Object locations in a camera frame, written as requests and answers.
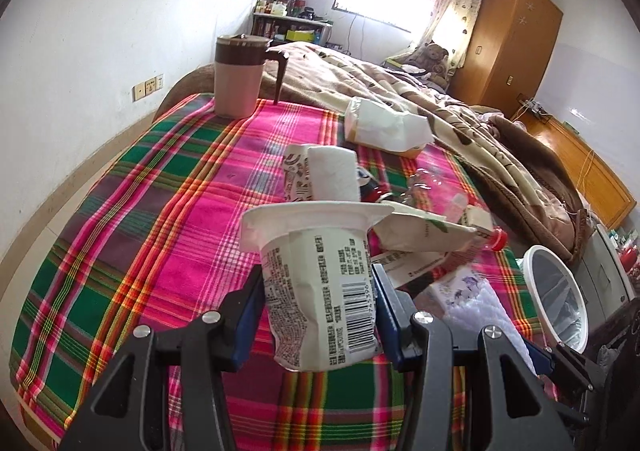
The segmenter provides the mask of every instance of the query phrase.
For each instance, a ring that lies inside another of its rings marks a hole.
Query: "patterned curtain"
[[[449,51],[449,79],[465,63],[466,48],[469,46],[481,2],[482,0],[435,0],[431,23],[420,38],[418,46],[412,52],[399,54],[391,59],[411,64],[433,41]]]

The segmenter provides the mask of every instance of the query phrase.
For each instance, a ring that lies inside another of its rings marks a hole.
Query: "wooden wardrobe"
[[[482,0],[465,65],[448,93],[510,118],[519,101],[535,97],[561,20],[551,0]]]

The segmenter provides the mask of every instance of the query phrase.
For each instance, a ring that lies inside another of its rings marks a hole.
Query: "brown mug lid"
[[[267,49],[271,40],[262,36],[250,36],[247,34],[227,34],[225,36],[219,36],[218,45],[231,45],[231,46],[248,46],[248,47],[263,47]]]

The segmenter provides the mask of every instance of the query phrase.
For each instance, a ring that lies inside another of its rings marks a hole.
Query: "wooden headboard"
[[[607,229],[619,227],[636,206],[636,199],[598,154],[555,117],[542,121],[526,112],[519,120],[530,135],[556,152],[575,187]]]

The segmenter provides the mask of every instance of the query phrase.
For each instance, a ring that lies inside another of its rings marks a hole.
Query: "travel mug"
[[[217,115],[233,119],[249,117],[255,111],[260,92],[264,62],[278,62],[278,77],[273,103],[280,99],[282,79],[289,54],[267,50],[271,40],[261,36],[220,36],[216,42],[214,92]]]

